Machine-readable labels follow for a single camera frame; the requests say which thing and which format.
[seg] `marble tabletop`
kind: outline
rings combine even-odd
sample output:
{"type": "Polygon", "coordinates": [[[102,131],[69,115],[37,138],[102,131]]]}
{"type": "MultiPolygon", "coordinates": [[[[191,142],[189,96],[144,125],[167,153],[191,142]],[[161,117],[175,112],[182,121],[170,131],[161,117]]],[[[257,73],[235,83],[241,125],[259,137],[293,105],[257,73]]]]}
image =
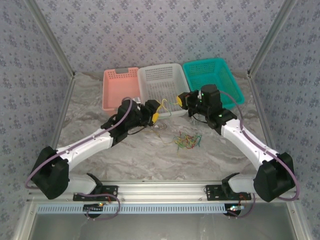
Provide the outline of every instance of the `marble tabletop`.
{"type": "MultiPolygon", "coordinates": [[[[262,142],[262,126],[247,79],[236,77],[245,103],[244,125],[262,142]]],[[[102,110],[102,78],[77,73],[58,147],[69,145],[96,131],[109,116],[102,110]]],[[[77,165],[72,172],[91,173],[100,180],[221,180],[236,172],[255,173],[251,162],[230,141],[206,124],[187,115],[157,121],[155,130],[169,143],[179,131],[202,135],[200,147],[180,149],[164,144],[150,129],[130,135],[116,146],[100,151],[77,165]]]]}

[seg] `wall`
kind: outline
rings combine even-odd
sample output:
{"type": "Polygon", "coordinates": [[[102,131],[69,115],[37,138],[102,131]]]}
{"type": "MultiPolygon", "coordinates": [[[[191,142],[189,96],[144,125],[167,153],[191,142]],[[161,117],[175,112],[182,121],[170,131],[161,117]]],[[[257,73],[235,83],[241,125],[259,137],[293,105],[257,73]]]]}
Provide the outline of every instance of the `wall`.
{"type": "Polygon", "coordinates": [[[299,0],[254,77],[273,139],[293,156],[320,239],[320,2],[299,0]]]}
{"type": "Polygon", "coordinates": [[[246,70],[283,0],[37,0],[72,68],[221,57],[246,70]]]}
{"type": "Polygon", "coordinates": [[[69,78],[23,0],[0,1],[0,239],[11,239],[24,181],[48,145],[69,78]]]}

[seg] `pink basket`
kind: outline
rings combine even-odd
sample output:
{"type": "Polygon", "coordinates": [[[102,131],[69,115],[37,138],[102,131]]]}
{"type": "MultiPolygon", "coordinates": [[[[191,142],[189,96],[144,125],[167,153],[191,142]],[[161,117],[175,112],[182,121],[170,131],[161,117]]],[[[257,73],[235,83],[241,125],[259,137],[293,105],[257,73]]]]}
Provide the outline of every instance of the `pink basket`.
{"type": "Polygon", "coordinates": [[[140,98],[138,68],[118,68],[104,71],[102,109],[109,115],[117,113],[125,97],[140,98]]]}

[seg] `black cable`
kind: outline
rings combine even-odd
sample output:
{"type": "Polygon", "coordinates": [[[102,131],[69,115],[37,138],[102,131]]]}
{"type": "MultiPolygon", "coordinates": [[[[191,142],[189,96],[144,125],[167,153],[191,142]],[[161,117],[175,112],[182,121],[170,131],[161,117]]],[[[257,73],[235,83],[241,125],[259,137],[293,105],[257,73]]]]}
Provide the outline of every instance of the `black cable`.
{"type": "Polygon", "coordinates": [[[138,131],[135,131],[133,133],[128,133],[128,135],[134,135],[134,134],[137,134],[137,133],[140,133],[143,129],[145,129],[146,127],[144,126],[143,128],[141,128],[140,130],[138,131]]]}
{"type": "Polygon", "coordinates": [[[201,122],[201,123],[207,124],[206,121],[201,121],[201,120],[197,119],[194,115],[192,115],[192,117],[193,117],[195,120],[197,120],[197,121],[199,121],[199,122],[201,122]]]}

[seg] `purple cable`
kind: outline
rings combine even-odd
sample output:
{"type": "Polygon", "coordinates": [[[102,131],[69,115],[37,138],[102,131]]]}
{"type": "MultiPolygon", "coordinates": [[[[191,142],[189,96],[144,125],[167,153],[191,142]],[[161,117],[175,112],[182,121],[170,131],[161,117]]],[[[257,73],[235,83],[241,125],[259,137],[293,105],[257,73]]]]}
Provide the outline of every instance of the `purple cable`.
{"type": "Polygon", "coordinates": [[[253,203],[252,203],[252,205],[251,205],[251,207],[250,207],[250,210],[246,213],[246,214],[244,214],[244,215],[242,215],[242,216],[238,216],[237,214],[235,214],[234,212],[232,212],[232,211],[227,211],[229,214],[232,214],[232,215],[234,215],[236,218],[238,218],[238,219],[242,219],[242,218],[245,218],[246,216],[248,216],[251,212],[252,212],[252,210],[255,208],[255,204],[256,204],[256,195],[254,194],[254,193],[252,193],[252,197],[253,197],[253,203]]]}
{"type": "Polygon", "coordinates": [[[240,113],[240,116],[241,116],[241,119],[240,119],[240,129],[243,133],[243,135],[253,144],[255,145],[258,149],[260,149],[261,151],[264,151],[266,154],[268,154],[269,156],[271,156],[272,158],[274,158],[279,164],[281,164],[281,166],[284,167],[284,169],[289,173],[289,175],[291,176],[292,180],[294,181],[294,184],[295,184],[295,188],[296,188],[296,191],[295,191],[295,196],[292,197],[292,198],[284,198],[284,197],[281,197],[279,196],[278,199],[280,200],[283,200],[283,201],[287,201],[287,202],[291,202],[291,201],[294,201],[294,200],[297,200],[298,197],[299,197],[299,194],[300,194],[300,185],[298,183],[298,180],[296,178],[296,176],[294,175],[294,173],[291,171],[291,169],[280,159],[278,158],[276,155],[274,155],[273,153],[269,152],[266,148],[260,146],[258,143],[256,143],[252,138],[249,137],[249,135],[246,133],[245,130],[243,130],[244,128],[244,116],[242,114],[242,111],[240,109],[240,106],[239,104],[236,102],[236,100],[231,96],[229,95],[228,93],[224,92],[224,91],[220,91],[220,93],[228,96],[232,101],[233,103],[236,105],[236,107],[238,108],[239,110],[239,113],[240,113]]]}
{"type": "Polygon", "coordinates": [[[103,194],[84,194],[84,193],[78,193],[78,195],[80,196],[84,196],[84,197],[110,197],[115,199],[118,202],[118,209],[116,210],[116,212],[112,215],[112,216],[108,216],[108,217],[102,217],[102,218],[91,218],[89,217],[89,212],[91,209],[94,209],[95,207],[89,207],[89,209],[86,211],[86,217],[89,219],[92,219],[93,221],[97,220],[97,221],[103,221],[103,220],[110,220],[115,218],[116,216],[118,216],[120,209],[121,209],[121,203],[120,200],[112,194],[109,193],[103,193],[103,194]]]}
{"type": "MultiPolygon", "coordinates": [[[[106,133],[106,132],[109,132],[110,130],[116,128],[117,126],[119,126],[124,120],[125,118],[128,116],[131,108],[132,108],[132,105],[133,105],[133,100],[130,98],[130,97],[125,97],[122,101],[124,100],[130,100],[130,104],[129,104],[129,108],[128,110],[125,112],[125,114],[123,115],[123,117],[120,119],[120,121],[118,121],[115,125],[109,127],[108,129],[102,131],[102,132],[99,132],[97,135],[95,135],[95,137],[99,137],[101,136],[102,134],[106,133]]],[[[79,147],[80,145],[82,144],[85,144],[89,141],[91,141],[93,138],[89,137],[87,139],[84,139],[83,141],[81,142],[78,142],[77,144],[69,147],[68,149],[62,151],[62,152],[59,152],[55,155],[53,155],[52,157],[49,157],[47,160],[45,160],[43,163],[41,163],[29,176],[28,178],[26,179],[25,183],[24,183],[24,187],[26,189],[38,189],[37,187],[32,187],[32,186],[28,186],[28,183],[30,182],[30,180],[34,177],[34,175],[44,166],[46,165],[47,163],[51,162],[53,159],[55,159],[56,157],[62,155],[62,154],[65,154],[67,151],[71,151],[77,147],[79,147]]]]}

